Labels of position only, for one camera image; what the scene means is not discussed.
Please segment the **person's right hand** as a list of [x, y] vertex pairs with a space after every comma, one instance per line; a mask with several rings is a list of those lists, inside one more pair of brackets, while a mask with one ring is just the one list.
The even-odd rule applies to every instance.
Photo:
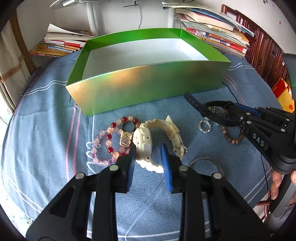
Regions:
[[[291, 182], [293, 185], [296, 185], [296, 173], [295, 171], [292, 171], [290, 175]], [[278, 196], [279, 192], [279, 186], [282, 181], [282, 175], [280, 173], [277, 173], [276, 171], [273, 171], [272, 173], [272, 182], [270, 186], [270, 194], [271, 194], [271, 199], [274, 200]]]

